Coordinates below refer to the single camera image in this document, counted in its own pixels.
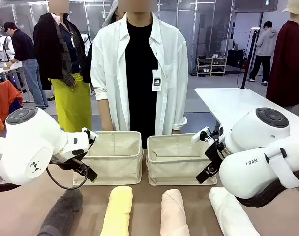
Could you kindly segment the person's right hand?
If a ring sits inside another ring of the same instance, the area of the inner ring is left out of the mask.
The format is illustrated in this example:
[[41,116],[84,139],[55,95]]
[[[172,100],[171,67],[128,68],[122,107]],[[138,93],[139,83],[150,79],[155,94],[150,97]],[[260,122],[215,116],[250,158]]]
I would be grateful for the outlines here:
[[102,120],[102,130],[103,131],[114,131],[113,124],[111,120]]

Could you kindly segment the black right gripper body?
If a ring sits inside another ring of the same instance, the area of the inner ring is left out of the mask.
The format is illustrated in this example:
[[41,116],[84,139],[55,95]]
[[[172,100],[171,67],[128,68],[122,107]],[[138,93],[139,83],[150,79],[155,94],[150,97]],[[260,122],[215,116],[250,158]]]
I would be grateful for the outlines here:
[[210,160],[210,164],[207,165],[207,170],[219,170],[220,165],[224,159],[222,151],[224,150],[224,144],[215,141],[205,151],[206,157]]

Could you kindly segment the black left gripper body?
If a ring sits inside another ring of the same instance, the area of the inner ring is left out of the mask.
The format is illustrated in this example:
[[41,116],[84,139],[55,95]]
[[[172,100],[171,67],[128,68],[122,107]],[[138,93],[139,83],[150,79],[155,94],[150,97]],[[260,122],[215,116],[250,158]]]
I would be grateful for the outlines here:
[[72,158],[72,170],[82,176],[89,176],[91,173],[91,168],[76,158]]

